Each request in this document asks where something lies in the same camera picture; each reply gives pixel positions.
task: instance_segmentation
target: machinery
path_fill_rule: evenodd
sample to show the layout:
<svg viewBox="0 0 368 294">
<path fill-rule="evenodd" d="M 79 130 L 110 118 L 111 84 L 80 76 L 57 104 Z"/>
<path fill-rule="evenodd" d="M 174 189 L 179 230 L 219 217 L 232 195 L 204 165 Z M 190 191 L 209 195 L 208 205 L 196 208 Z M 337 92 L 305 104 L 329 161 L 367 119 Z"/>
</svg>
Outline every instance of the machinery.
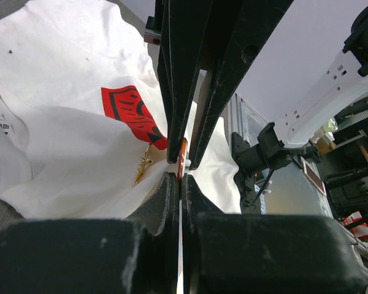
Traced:
<svg viewBox="0 0 368 294">
<path fill-rule="evenodd" d="M 292 1 L 156 0 L 145 40 L 160 45 L 169 163 L 180 158 L 183 167 L 183 136 L 200 70 L 207 73 L 190 169 L 198 168 L 224 107 Z M 368 8 L 297 108 L 270 122 L 257 145 L 234 144 L 233 158 L 248 179 L 266 168 L 270 178 L 324 121 L 366 95 Z M 358 265 L 351 250 L 355 239 L 349 242 L 334 220 L 226 215 L 192 176 L 179 174 L 163 174 L 156 192 L 125 220 L 48 220 L 8 228 L 0 234 L 0 293 L 175 293 L 179 246 L 184 293 L 368 290 L 368 269 Z M 34 240 L 36 232 L 43 238 Z"/>
</svg>

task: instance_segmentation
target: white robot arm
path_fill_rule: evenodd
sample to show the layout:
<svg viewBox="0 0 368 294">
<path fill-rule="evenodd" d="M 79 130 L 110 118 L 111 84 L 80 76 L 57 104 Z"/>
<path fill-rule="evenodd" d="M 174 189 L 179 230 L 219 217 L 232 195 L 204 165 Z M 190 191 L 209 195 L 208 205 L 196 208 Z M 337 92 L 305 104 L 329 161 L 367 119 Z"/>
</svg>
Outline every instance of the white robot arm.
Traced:
<svg viewBox="0 0 368 294">
<path fill-rule="evenodd" d="M 275 122 L 274 131 L 286 148 L 300 148 L 327 120 L 349 104 L 368 96 L 368 75 L 351 51 L 339 52 L 330 68 L 302 99 Z"/>
<path fill-rule="evenodd" d="M 287 166 L 327 120 L 368 96 L 368 7 L 357 17 L 351 35 L 319 81 L 300 104 L 259 134 L 259 143 L 236 155 L 237 164 L 253 175 Z"/>
</svg>

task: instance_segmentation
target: mounting hole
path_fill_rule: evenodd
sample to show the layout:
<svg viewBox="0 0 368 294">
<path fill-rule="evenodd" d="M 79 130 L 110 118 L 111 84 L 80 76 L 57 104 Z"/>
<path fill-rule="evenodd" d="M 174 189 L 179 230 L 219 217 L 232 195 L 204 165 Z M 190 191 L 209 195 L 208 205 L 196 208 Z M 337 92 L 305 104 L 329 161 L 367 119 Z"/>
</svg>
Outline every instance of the mounting hole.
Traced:
<svg viewBox="0 0 368 294">
<path fill-rule="evenodd" d="M 243 49 L 241 59 L 245 64 L 251 64 L 259 53 L 259 48 L 255 45 L 248 45 Z"/>
</svg>

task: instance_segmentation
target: red patch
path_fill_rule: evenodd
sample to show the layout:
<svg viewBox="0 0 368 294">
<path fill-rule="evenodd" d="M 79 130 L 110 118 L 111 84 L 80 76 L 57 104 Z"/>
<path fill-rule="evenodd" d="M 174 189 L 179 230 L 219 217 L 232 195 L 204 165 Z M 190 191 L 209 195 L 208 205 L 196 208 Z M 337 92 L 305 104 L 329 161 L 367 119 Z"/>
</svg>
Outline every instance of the red patch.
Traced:
<svg viewBox="0 0 368 294">
<path fill-rule="evenodd" d="M 101 92 L 106 116 L 125 123 L 139 140 L 149 142 L 159 150 L 167 148 L 166 138 L 157 128 L 135 86 L 101 88 Z"/>
</svg>

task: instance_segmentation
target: black metal bracket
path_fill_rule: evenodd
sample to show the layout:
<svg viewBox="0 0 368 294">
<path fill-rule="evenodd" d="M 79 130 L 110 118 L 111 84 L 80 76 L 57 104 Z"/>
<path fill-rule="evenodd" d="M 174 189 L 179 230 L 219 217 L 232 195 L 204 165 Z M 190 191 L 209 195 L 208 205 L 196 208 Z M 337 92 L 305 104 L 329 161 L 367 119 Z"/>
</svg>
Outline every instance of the black metal bracket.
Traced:
<svg viewBox="0 0 368 294">
<path fill-rule="evenodd" d="M 368 75 L 368 6 L 359 14 L 351 27 L 351 35 L 345 41 L 343 52 L 351 51 L 362 67 L 358 73 Z"/>
<path fill-rule="evenodd" d="M 318 148 L 313 145 L 311 141 L 303 150 L 299 153 L 299 156 L 304 158 L 308 162 L 313 162 L 315 164 L 319 164 L 321 162 L 320 156 L 318 154 Z"/>
<path fill-rule="evenodd" d="M 240 154 L 248 150 L 251 146 L 238 133 L 231 135 L 232 158 L 237 163 Z M 239 171 L 234 175 L 234 182 L 240 192 L 240 208 L 244 214 L 261 214 L 261 201 L 258 199 L 250 207 L 249 203 L 256 197 L 255 176 L 247 173 L 239 166 Z"/>
<path fill-rule="evenodd" d="M 258 141 L 258 144 L 242 152 L 235 152 L 234 155 L 238 166 L 249 175 L 260 173 L 267 168 L 278 170 L 285 167 L 292 162 L 294 156 L 304 150 L 304 148 L 284 148 L 274 132 L 273 122 L 267 124 L 259 133 Z"/>
<path fill-rule="evenodd" d="M 207 74 L 191 136 L 190 170 L 198 168 L 223 109 L 292 1 L 156 1 L 145 40 L 160 43 L 157 73 L 168 163 L 177 161 L 200 69 Z"/>
</svg>

